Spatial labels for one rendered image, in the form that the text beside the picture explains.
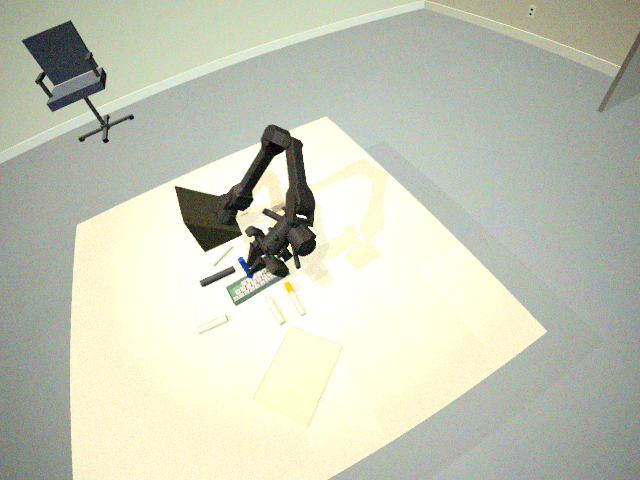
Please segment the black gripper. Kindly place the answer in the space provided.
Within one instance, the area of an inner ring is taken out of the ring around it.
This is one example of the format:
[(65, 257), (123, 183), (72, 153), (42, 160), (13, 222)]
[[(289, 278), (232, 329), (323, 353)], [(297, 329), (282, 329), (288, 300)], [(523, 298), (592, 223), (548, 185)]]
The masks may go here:
[[(269, 231), (266, 235), (263, 231), (255, 226), (248, 226), (245, 233), (248, 237), (254, 235), (254, 241), (250, 242), (249, 255), (247, 265), (250, 269), (249, 275), (257, 273), (263, 268), (267, 268), (270, 274), (285, 278), (289, 269), (285, 263), (278, 260), (275, 255), (280, 254), (279, 251), (284, 245), (289, 245), (288, 239), (282, 236), (275, 227), (268, 227)], [(263, 258), (260, 257), (265, 255)]]

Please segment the grey pen with blue tip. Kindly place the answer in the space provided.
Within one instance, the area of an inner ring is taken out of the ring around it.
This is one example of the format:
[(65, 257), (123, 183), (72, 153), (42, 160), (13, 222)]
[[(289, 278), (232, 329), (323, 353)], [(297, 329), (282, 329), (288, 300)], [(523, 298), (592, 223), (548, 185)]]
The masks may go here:
[(292, 246), (291, 246), (291, 248), (292, 248), (292, 253), (293, 253), (296, 269), (300, 269), (301, 265), (300, 265), (298, 254), (297, 254), (297, 252), (294, 250), (294, 248)]

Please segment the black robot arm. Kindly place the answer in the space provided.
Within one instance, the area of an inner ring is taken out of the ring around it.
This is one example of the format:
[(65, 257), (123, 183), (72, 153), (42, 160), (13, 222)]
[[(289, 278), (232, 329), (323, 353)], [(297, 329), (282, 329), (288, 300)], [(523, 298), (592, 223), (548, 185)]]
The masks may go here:
[[(316, 248), (316, 235), (309, 227), (314, 224), (315, 199), (306, 181), (302, 147), (303, 143), (291, 136), (289, 130), (268, 125), (262, 134), (261, 148), (250, 164), (240, 183), (226, 194), (220, 195), (221, 208), (214, 212), (220, 224), (235, 225), (238, 210), (244, 211), (254, 201), (253, 190), (272, 162), (273, 158), (286, 152), (288, 189), (285, 193), (285, 212), (274, 225), (301, 257), (311, 254)], [(306, 216), (306, 218), (297, 215)]]

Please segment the black cylinder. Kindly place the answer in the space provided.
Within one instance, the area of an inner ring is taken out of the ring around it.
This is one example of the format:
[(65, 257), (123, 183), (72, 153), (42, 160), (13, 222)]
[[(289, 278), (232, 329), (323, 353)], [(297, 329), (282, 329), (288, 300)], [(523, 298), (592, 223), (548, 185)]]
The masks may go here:
[(223, 269), (217, 273), (212, 274), (211, 276), (204, 278), (202, 280), (199, 281), (200, 286), (203, 288), (221, 278), (224, 278), (226, 276), (228, 276), (231, 273), (236, 273), (235, 269), (233, 266), (229, 267), (228, 269)]
[(270, 218), (272, 218), (272, 219), (274, 219), (276, 221), (278, 221), (282, 217), (281, 215), (279, 215), (279, 214), (277, 214), (277, 213), (275, 213), (275, 212), (273, 212), (273, 211), (271, 211), (271, 210), (269, 210), (267, 208), (263, 208), (262, 213), (267, 215), (267, 216), (269, 216)]

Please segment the blue stylus with grey tip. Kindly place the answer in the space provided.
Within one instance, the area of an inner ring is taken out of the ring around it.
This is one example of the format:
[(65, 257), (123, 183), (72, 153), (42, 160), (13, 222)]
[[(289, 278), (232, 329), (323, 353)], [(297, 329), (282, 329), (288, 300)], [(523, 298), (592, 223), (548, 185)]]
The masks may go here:
[(238, 258), (238, 262), (240, 263), (241, 267), (243, 268), (243, 270), (244, 270), (244, 271), (245, 271), (245, 273), (247, 274), (248, 278), (249, 278), (249, 279), (252, 279), (252, 280), (253, 280), (253, 282), (254, 282), (254, 279), (253, 279), (254, 275), (249, 275), (249, 274), (248, 274), (248, 273), (249, 273), (249, 271), (250, 271), (250, 268), (248, 267), (248, 265), (247, 265), (247, 263), (245, 262), (244, 258), (243, 258), (243, 257), (239, 257), (239, 258)]

